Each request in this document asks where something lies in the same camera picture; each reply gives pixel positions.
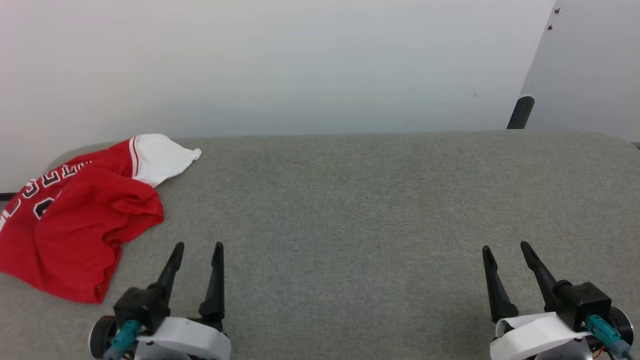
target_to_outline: red wire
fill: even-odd
[[[598,351],[598,355],[594,356],[593,359],[598,359],[598,356],[602,355],[602,350],[604,350],[604,347],[600,348],[600,350]]]

